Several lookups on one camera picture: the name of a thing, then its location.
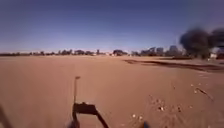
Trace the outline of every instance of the sky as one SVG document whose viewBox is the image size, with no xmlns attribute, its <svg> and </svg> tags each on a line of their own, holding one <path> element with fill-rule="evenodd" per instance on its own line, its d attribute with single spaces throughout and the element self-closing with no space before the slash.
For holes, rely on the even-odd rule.
<svg viewBox="0 0 224 128">
<path fill-rule="evenodd" d="M 0 52 L 126 51 L 224 27 L 224 0 L 1 0 Z"/>
</svg>

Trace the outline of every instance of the dirt road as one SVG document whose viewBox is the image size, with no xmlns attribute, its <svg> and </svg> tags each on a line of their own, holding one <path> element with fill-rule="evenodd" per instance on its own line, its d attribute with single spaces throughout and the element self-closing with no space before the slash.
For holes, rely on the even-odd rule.
<svg viewBox="0 0 224 128">
<path fill-rule="evenodd" d="M 65 128 L 80 76 L 77 102 L 95 104 L 112 128 L 136 127 L 141 119 L 152 128 L 224 127 L 224 73 L 124 61 L 130 59 L 153 60 L 2 57 L 0 119 L 13 128 Z M 79 119 L 83 127 L 100 127 L 95 118 Z"/>
</svg>

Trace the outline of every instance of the blue sky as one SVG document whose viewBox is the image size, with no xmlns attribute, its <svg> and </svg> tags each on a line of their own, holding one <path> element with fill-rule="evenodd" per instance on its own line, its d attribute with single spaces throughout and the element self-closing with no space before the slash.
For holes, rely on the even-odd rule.
<svg viewBox="0 0 224 128">
<path fill-rule="evenodd" d="M 224 26 L 223 0 L 1 0 L 0 52 L 126 51 Z"/>
</svg>

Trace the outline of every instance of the tree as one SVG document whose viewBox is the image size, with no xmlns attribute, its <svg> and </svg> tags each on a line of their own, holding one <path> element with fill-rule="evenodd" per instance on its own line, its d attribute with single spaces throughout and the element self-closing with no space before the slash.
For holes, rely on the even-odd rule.
<svg viewBox="0 0 224 128">
<path fill-rule="evenodd" d="M 187 55 L 207 58 L 210 55 L 210 35 L 201 28 L 188 30 L 180 38 L 180 44 L 186 50 Z"/>
<path fill-rule="evenodd" d="M 138 53 L 137 51 L 132 51 L 131 52 L 131 55 L 132 56 L 140 56 L 140 53 Z"/>
<path fill-rule="evenodd" d="M 91 51 L 86 51 L 86 52 L 85 52 L 85 55 L 90 55 L 90 56 L 92 56 L 92 55 L 93 55 L 93 52 L 91 52 Z"/>
<path fill-rule="evenodd" d="M 224 48 L 224 28 L 215 29 L 210 37 L 211 46 Z"/>
<path fill-rule="evenodd" d="M 44 51 L 41 51 L 40 52 L 40 55 L 44 56 L 45 55 Z"/>
<path fill-rule="evenodd" d="M 163 56 L 164 55 L 164 51 L 162 47 L 156 48 L 156 55 L 157 56 Z"/>
<path fill-rule="evenodd" d="M 75 55 L 85 55 L 85 52 L 83 50 L 76 50 Z"/>
<path fill-rule="evenodd" d="M 100 54 L 100 50 L 97 49 L 97 51 L 96 51 L 96 55 L 99 55 L 99 54 Z"/>
<path fill-rule="evenodd" d="M 120 50 L 120 49 L 116 49 L 113 51 L 113 54 L 116 55 L 116 56 L 122 56 L 125 54 L 124 51 Z"/>
<path fill-rule="evenodd" d="M 171 45 L 169 50 L 166 51 L 166 56 L 179 56 L 180 55 L 180 51 L 178 50 L 176 45 Z"/>
</svg>

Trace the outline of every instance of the sandy ground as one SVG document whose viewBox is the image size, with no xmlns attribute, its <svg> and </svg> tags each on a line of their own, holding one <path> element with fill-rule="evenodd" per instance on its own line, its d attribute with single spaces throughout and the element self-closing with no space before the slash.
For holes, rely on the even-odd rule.
<svg viewBox="0 0 224 128">
<path fill-rule="evenodd" d="M 152 128 L 224 127 L 224 73 L 127 59 L 154 58 L 2 57 L 3 115 L 13 128 L 66 128 L 80 76 L 77 102 L 95 104 L 111 128 L 137 127 L 141 118 Z M 94 117 L 79 119 L 81 127 L 101 127 Z"/>
</svg>

